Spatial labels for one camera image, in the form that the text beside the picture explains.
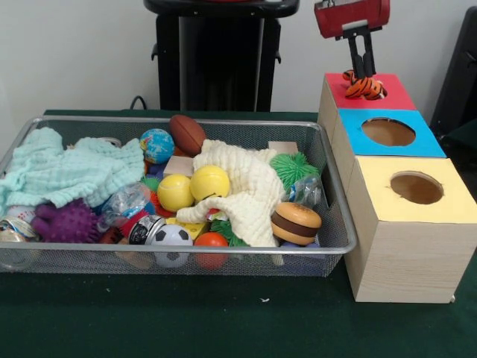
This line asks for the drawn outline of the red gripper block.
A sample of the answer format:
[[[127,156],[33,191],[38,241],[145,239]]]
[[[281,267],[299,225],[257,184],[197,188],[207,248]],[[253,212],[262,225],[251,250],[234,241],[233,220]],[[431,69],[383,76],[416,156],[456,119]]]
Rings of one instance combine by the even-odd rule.
[[[342,37],[345,31],[352,29],[365,27],[375,31],[387,25],[391,1],[319,1],[315,3],[314,12],[323,38]],[[356,36],[351,35],[348,38],[354,75],[373,77],[376,74],[376,67],[371,33],[364,34],[363,40],[365,52],[361,57],[356,45]]]

